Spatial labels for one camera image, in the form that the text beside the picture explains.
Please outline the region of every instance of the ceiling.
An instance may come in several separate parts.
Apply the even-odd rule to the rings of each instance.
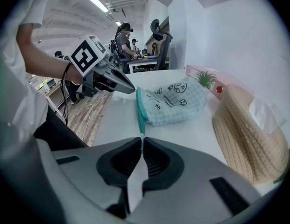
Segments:
[[[142,39],[143,15],[147,0],[100,1],[104,5],[110,4],[109,13],[105,14],[89,0],[48,0],[43,25],[34,30],[33,42],[50,54],[57,50],[67,53],[71,49],[71,43],[81,35],[94,34],[103,44],[107,44],[115,36],[118,27],[116,21],[129,22],[134,29],[131,38]]]

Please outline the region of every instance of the person's arm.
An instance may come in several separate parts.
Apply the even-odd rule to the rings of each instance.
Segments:
[[[132,50],[130,50],[126,44],[122,45],[122,50],[131,56],[136,54],[136,52],[133,52]]]
[[[38,49],[31,40],[33,26],[33,24],[20,25],[16,37],[25,62],[26,72],[42,77],[62,79],[69,61],[55,58]],[[66,80],[82,83],[82,76],[74,65],[70,66]]]

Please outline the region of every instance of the ceiling light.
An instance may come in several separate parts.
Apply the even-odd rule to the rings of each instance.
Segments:
[[[108,9],[99,1],[99,0],[90,0],[94,3],[97,7],[99,7],[103,12],[108,12]]]

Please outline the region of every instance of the succulent plant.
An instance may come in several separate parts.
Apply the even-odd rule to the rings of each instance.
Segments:
[[[196,80],[201,84],[201,86],[207,89],[210,89],[211,86],[215,83],[215,74],[208,73],[207,71],[199,71],[196,75]]]

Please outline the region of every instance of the red button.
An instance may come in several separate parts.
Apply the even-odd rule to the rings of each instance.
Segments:
[[[216,92],[218,94],[220,94],[221,92],[223,92],[223,87],[221,87],[221,86],[216,87]]]

